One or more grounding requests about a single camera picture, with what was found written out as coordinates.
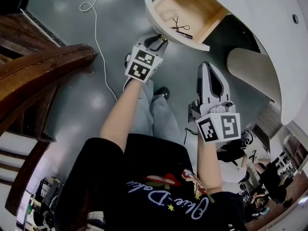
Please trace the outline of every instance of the wire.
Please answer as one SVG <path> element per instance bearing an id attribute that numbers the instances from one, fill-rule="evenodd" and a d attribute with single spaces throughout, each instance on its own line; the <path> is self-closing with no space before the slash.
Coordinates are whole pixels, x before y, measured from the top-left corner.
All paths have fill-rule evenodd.
<path id="1" fill-rule="evenodd" d="M 184 144 L 186 143 L 187 131 L 189 131 L 192 135 L 198 135 L 198 133 L 196 133 L 196 132 L 190 130 L 189 128 L 185 128 L 185 139 L 184 139 Z"/>
<path id="2" fill-rule="evenodd" d="M 108 83 L 107 83 L 106 62 L 105 62 L 105 58 L 104 58 L 104 55 L 103 55 L 103 53 L 102 53 L 101 47 L 100 47 L 100 45 L 99 45 L 99 43 L 98 43 L 98 41 L 97 41 L 97 13 L 96 13 L 96 10 L 95 10 L 95 8 L 94 8 L 94 5 L 96 4 L 96 2 L 97 2 L 97 0 L 95 0 L 93 4 L 90 4 L 89 2 L 84 2 L 84 3 L 82 3 L 82 4 L 80 5 L 79 10 L 80 10 L 81 12 L 86 13 L 86 12 L 89 12 L 91 9 L 93 9 L 94 12 L 95 12 L 95 42 L 96 42 L 96 44 L 97 44 L 97 46 L 98 46 L 98 49 L 99 49 L 99 51 L 100 51 L 100 53 L 101 53 L 101 56 L 102 56 L 102 58 L 103 58 L 104 73 L 105 73 L 105 83 L 106 83 L 106 86 L 108 87 L 108 89 L 111 91 L 111 93 L 112 93 L 113 96 L 115 97 L 115 99 L 117 100 L 117 97 L 116 97 L 115 93 L 112 91 L 112 89 L 110 88 L 110 86 L 109 86 Z M 85 4 L 89 5 L 90 7 L 89 7 L 88 9 L 86 9 L 86 10 L 83 10 L 83 9 L 82 9 L 82 6 L 85 5 Z"/>
<path id="3" fill-rule="evenodd" d="M 190 30 L 191 27 L 189 25 L 186 26 L 178 26 L 179 17 L 177 16 L 177 19 L 173 18 L 173 21 L 175 22 L 175 26 L 171 27 L 171 29 L 177 29 L 179 31 L 180 28 L 183 28 L 185 30 Z"/>

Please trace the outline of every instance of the white shirt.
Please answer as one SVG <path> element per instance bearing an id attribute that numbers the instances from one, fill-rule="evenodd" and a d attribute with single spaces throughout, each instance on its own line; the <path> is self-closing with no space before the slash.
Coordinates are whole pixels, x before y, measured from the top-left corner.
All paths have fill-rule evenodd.
<path id="1" fill-rule="evenodd" d="M 245 177 L 247 168 L 237 167 L 234 163 L 219 161 L 221 171 L 221 187 L 224 192 L 239 193 L 239 182 Z"/>

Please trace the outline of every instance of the desk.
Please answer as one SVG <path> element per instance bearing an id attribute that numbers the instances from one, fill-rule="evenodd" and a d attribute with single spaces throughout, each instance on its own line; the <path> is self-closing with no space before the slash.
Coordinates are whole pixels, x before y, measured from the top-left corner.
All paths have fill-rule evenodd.
<path id="1" fill-rule="evenodd" d="M 214 1 L 243 22 L 266 50 L 280 85 L 281 122 L 288 124 L 298 113 L 308 90 L 308 32 L 297 0 Z M 162 3 L 166 6 L 165 11 L 173 15 L 162 16 Z M 203 45 L 201 40 L 204 40 L 226 15 L 212 0 L 155 0 L 153 3 L 146 0 L 146 13 L 153 27 L 168 39 L 204 51 L 210 48 Z M 175 14 L 181 15 L 179 21 L 182 20 L 184 25 L 191 23 L 191 15 L 194 15 L 193 26 L 195 22 L 204 23 L 204 26 L 200 27 L 203 35 L 200 36 L 200 31 L 196 31 L 193 34 L 196 40 L 193 41 L 171 30 L 168 20 Z M 297 15 L 299 24 L 294 23 L 293 14 Z"/>

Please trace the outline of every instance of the white cable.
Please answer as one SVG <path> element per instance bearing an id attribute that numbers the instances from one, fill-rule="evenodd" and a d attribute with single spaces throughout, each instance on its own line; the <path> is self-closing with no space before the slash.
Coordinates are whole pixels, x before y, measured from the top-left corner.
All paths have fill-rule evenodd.
<path id="1" fill-rule="evenodd" d="M 115 97 L 115 99 L 117 100 L 117 97 L 116 97 L 115 93 L 112 91 L 112 89 L 110 88 L 110 86 L 109 86 L 108 83 L 107 83 L 106 62 L 105 62 L 104 55 L 103 55 L 103 53 L 102 53 L 102 51 L 101 51 L 101 47 L 100 47 L 100 45 L 99 45 L 99 43 L 98 43 L 98 41 L 97 41 L 97 13 L 96 13 L 96 10 L 95 10 L 95 8 L 94 8 L 94 5 L 96 4 L 96 2 L 97 2 L 97 0 L 95 0 L 93 4 L 90 4 L 89 2 L 84 2 L 84 3 L 82 3 L 82 4 L 80 5 L 79 10 L 80 10 L 81 12 L 86 13 L 86 12 L 89 12 L 91 9 L 93 9 L 94 12 L 95 12 L 95 41 L 96 41 L 96 44 L 97 44 L 97 46 L 98 46 L 98 49 L 100 50 L 101 56 L 102 56 L 102 58 L 103 58 L 104 73 L 105 73 L 105 83 L 106 83 L 106 86 L 108 87 L 108 89 L 111 91 L 111 93 L 112 93 L 113 96 Z M 85 4 L 89 5 L 90 7 L 89 7 L 88 9 L 86 9 L 86 10 L 83 10 L 83 9 L 82 9 L 82 6 L 85 5 Z"/>

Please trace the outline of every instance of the wooden staircase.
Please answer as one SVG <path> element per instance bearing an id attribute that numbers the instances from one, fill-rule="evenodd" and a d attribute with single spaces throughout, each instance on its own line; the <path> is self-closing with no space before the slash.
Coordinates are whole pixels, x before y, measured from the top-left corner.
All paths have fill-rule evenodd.
<path id="1" fill-rule="evenodd" d="M 86 44 L 59 47 L 23 14 L 0 16 L 0 136 L 9 132 L 38 141 L 28 155 L 0 148 L 0 155 L 24 160 L 21 167 L 0 163 L 0 168 L 18 173 L 14 181 L 0 177 L 0 184 L 10 187 L 5 208 L 13 216 L 54 141 L 45 124 L 59 86 L 90 67 L 96 56 Z"/>
<path id="2" fill-rule="evenodd" d="M 0 16 L 0 68 L 1 65 L 22 56 L 57 47 L 22 13 Z M 54 87 L 47 95 L 22 112 L 7 131 L 38 141 L 54 141 L 44 127 L 58 88 L 59 86 Z"/>

